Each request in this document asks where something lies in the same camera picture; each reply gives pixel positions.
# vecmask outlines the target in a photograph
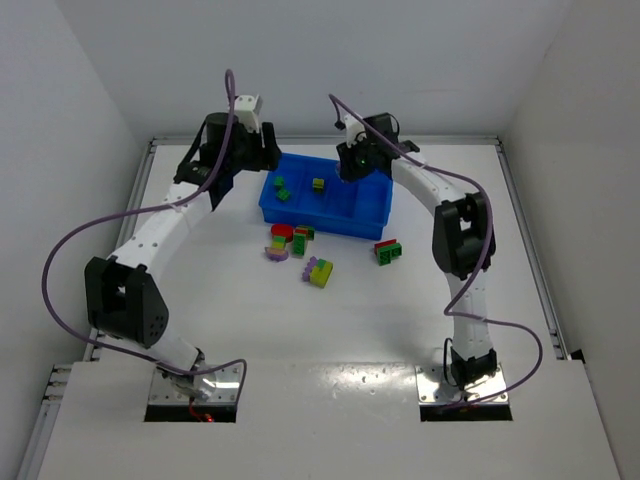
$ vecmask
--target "red block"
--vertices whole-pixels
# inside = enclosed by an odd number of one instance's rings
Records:
[[[376,243],[373,246],[373,251],[375,252],[375,254],[378,254],[378,249],[382,248],[382,247],[386,247],[387,245],[393,245],[394,243],[398,243],[398,240],[396,240],[395,238],[393,240],[386,240],[384,242],[380,242],[380,243]]]
[[[293,240],[293,227],[291,225],[285,225],[284,223],[276,223],[271,227],[271,235],[274,237],[284,237],[287,242]]]

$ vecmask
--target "metal frame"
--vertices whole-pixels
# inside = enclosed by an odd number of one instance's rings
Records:
[[[502,168],[502,172],[507,184],[511,202],[516,214],[518,226],[520,227],[520,233],[525,245],[527,258],[529,259],[529,265],[534,276],[536,288],[538,290],[538,297],[542,304],[542,308],[545,314],[547,325],[552,337],[556,357],[559,359],[568,359],[567,347],[560,329],[560,323],[558,322],[556,310],[553,306],[547,281],[545,279],[542,267],[538,260],[535,246],[531,232],[529,230],[528,223],[526,221],[522,204],[518,196],[517,187],[514,182],[511,170],[509,168],[508,160],[504,152],[502,142],[497,136],[412,136],[413,141],[418,144],[443,144],[443,145],[495,145],[498,159]],[[279,136],[279,141],[288,145],[309,145],[320,144],[330,145],[335,144],[337,141],[341,141],[342,137],[335,135],[322,135],[322,136]],[[151,166],[153,164],[156,149],[159,145],[189,145],[193,138],[187,136],[165,136],[154,138],[142,153],[140,160],[140,166],[136,174],[135,183],[129,202],[127,204],[127,210],[137,208],[142,203],[142,197],[144,195],[149,174],[151,172]],[[121,246],[132,235],[135,228],[136,217],[127,217],[120,228],[120,233],[115,247]],[[95,329],[91,331],[91,338],[98,339],[104,337],[103,334]],[[99,348],[94,348],[92,345],[87,345],[83,361],[91,362],[98,361],[100,359]],[[53,432],[55,420],[62,402],[62,396],[64,394],[64,387],[66,386],[66,380],[62,381],[62,378],[68,378],[71,372],[70,365],[56,365],[52,372],[52,376],[47,384],[47,390],[45,392],[45,398],[42,402],[38,418],[36,420],[27,450],[25,452],[22,465],[18,474],[18,480],[33,480],[36,479],[40,472],[40,467],[44,459],[44,455]]]
[[[518,188],[513,179],[513,174],[511,173],[509,161],[504,151],[502,142],[498,142],[498,144],[496,145],[496,152],[498,153],[498,159],[500,160],[502,174],[504,175],[504,180],[507,184],[507,190],[509,191],[509,196],[511,197],[511,204],[513,205],[513,210],[516,214],[516,221],[518,222],[518,227],[520,228],[520,236],[522,237],[524,248],[527,252],[527,258],[529,259],[531,273],[533,274],[536,289],[538,290],[538,297],[540,298],[542,311],[544,312],[544,317],[547,321],[547,326],[549,327],[549,334],[551,335],[551,341],[553,343],[553,349],[555,351],[556,358],[560,360],[568,360],[570,359],[570,356],[567,350],[564,335],[562,333],[561,324],[558,321],[556,309],[553,305],[553,300],[551,299],[551,294],[549,292],[549,286],[542,270],[542,266],[540,265],[538,254],[536,253],[531,230],[529,229],[529,224],[524,214],[524,209],[522,208],[522,202],[520,201],[520,196],[518,195]]]

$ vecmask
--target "white wall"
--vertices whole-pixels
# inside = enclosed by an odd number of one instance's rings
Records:
[[[570,344],[640,478],[640,3],[580,0],[506,137]]]
[[[58,0],[141,138],[191,133],[222,77],[279,133],[335,133],[326,94],[405,132],[506,126],[570,0]]]
[[[141,148],[53,0],[9,0],[0,13],[0,478],[14,478],[54,362],[83,345],[40,297],[53,244],[73,226],[122,209]],[[83,264],[118,225],[96,228],[54,266],[54,301],[87,331]]]

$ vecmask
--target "purple block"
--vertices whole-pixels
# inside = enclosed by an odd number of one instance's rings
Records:
[[[302,272],[302,279],[305,282],[308,282],[311,280],[311,270],[313,270],[313,267],[315,267],[317,263],[318,263],[318,259],[316,257],[311,257],[309,259],[309,263],[307,263],[307,267],[304,269],[304,272]]]
[[[274,262],[282,262],[289,258],[289,252],[282,248],[264,247],[264,251],[267,254],[267,258]]]

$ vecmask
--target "red lego brick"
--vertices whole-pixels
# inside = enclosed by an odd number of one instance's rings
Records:
[[[393,240],[386,240],[384,242],[380,242],[380,243],[376,243],[373,246],[373,251],[375,252],[375,254],[378,254],[378,249],[382,248],[382,247],[386,247],[387,245],[393,245],[394,243],[398,243],[398,241],[394,238]]]

